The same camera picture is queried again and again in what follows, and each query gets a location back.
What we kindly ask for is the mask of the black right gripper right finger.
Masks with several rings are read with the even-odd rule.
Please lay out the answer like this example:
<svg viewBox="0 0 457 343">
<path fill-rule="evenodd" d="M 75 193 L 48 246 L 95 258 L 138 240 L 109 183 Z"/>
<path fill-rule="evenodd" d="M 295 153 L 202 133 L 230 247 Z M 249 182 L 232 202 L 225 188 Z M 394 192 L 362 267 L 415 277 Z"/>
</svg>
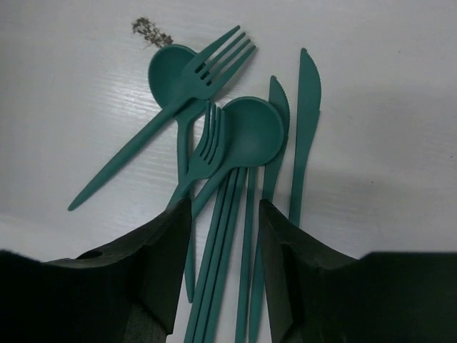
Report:
<svg viewBox="0 0 457 343">
<path fill-rule="evenodd" d="M 274 342 L 454 342 L 456 254 L 371 252 L 354 259 L 260 209 Z"/>
</svg>

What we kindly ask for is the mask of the green plastic spoon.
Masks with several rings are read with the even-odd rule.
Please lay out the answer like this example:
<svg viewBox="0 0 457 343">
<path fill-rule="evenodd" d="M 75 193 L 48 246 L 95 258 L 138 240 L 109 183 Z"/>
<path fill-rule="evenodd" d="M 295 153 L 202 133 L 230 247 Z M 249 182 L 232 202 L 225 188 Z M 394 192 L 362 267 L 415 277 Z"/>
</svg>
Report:
<svg viewBox="0 0 457 343">
<path fill-rule="evenodd" d="M 191 213 L 195 219 L 217 190 L 226 175 L 237 168 L 253 168 L 267 164 L 274 152 L 267 152 L 268 138 L 279 128 L 280 116 L 266 100 L 256 96 L 242 96 L 223 107 L 228 124 L 224 159 L 218 171 L 205 183 L 192 201 Z"/>
<path fill-rule="evenodd" d="M 163 107 L 171 102 L 181 70 L 195 54 L 195 51 L 180 44 L 170 44 L 154 54 L 149 64 L 148 78 L 151 93 L 159 106 Z M 188 169 L 189 149 L 193 146 L 193 125 L 196 118 L 184 109 L 175 120 L 178 124 L 177 171 L 178 180 L 181 181 Z M 185 266 L 186 293 L 190 303 L 194 300 L 195 278 L 195 234 L 191 233 Z"/>
</svg>

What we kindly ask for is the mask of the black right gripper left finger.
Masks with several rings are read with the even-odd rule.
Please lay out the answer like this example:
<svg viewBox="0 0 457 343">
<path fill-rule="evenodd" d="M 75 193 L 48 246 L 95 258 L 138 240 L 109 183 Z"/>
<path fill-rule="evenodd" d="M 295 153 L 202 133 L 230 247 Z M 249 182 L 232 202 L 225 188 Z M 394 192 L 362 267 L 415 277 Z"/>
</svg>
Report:
<svg viewBox="0 0 457 343">
<path fill-rule="evenodd" d="M 1 252 L 3 342 L 165 342 L 191 238 L 185 198 L 75 259 Z"/>
</svg>

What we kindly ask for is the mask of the green plastic knife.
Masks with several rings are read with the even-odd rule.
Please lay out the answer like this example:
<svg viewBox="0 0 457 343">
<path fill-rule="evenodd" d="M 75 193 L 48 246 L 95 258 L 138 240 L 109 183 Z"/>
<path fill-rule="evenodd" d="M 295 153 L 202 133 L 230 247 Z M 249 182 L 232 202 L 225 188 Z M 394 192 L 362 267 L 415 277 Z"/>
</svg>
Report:
<svg viewBox="0 0 457 343">
<path fill-rule="evenodd" d="M 286 93 L 276 76 L 271 76 L 268 102 L 278 112 L 281 120 L 279 128 L 273 129 L 273 136 L 268 138 L 269 146 L 264 144 L 267 152 L 274 152 L 273 158 L 264 166 L 262 199 L 271 201 L 276 189 L 278 174 L 281 170 L 283 155 L 288 141 L 290 124 L 290 107 Z M 264 272 L 261 256 L 261 228 L 258 228 L 256 255 L 253 268 L 251 302 L 249 312 L 248 341 L 257 342 L 263 313 Z"/>
<path fill-rule="evenodd" d="M 315 62 L 301 49 L 296 110 L 296 144 L 288 219 L 300 225 L 306 166 L 321 108 L 321 78 Z"/>
</svg>

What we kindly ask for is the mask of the green plastic fork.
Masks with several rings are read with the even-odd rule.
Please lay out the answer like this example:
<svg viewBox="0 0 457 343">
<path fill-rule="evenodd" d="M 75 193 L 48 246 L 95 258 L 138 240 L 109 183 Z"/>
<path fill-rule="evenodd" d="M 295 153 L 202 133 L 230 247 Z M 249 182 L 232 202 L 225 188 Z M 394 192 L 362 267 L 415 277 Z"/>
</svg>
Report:
<svg viewBox="0 0 457 343">
<path fill-rule="evenodd" d="M 189 159 L 187 173 L 175 188 L 168 207 L 188 196 L 195 182 L 209 179 L 218 171 L 226 144 L 224 119 L 221 108 L 208 101 L 202 136 Z"/>
<path fill-rule="evenodd" d="M 95 194 L 147 141 L 193 99 L 209 100 L 215 96 L 256 49 L 245 33 L 229 39 L 240 30 L 237 25 L 210 43 L 182 69 L 177 90 L 167 104 L 143 129 L 133 136 L 80 191 L 67 210 L 73 211 Z"/>
</svg>

